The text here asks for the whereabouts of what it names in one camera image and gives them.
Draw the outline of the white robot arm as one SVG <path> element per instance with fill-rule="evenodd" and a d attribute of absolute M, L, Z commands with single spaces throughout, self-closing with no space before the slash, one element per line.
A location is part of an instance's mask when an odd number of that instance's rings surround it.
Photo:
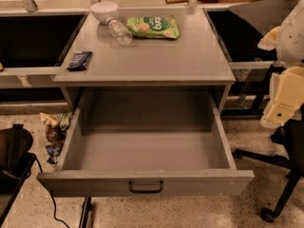
<path fill-rule="evenodd" d="M 300 120 L 297 110 L 304 104 L 304 0 L 300 0 L 279 27 L 258 42 L 258 48 L 276 50 L 287 68 L 273 73 L 269 84 L 270 101 L 260 119 L 262 126 L 277 128 L 291 118 Z"/>

